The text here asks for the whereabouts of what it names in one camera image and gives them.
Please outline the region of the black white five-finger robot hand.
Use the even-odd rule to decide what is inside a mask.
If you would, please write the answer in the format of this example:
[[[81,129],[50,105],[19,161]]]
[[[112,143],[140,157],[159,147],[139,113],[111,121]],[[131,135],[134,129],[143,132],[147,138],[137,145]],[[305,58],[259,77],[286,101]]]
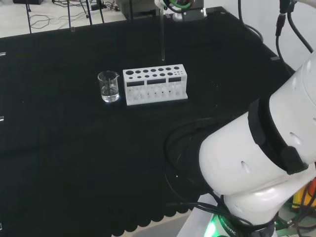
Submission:
[[[171,18],[175,22],[201,20],[207,16],[203,0],[155,0],[160,15],[165,11],[172,12]]]

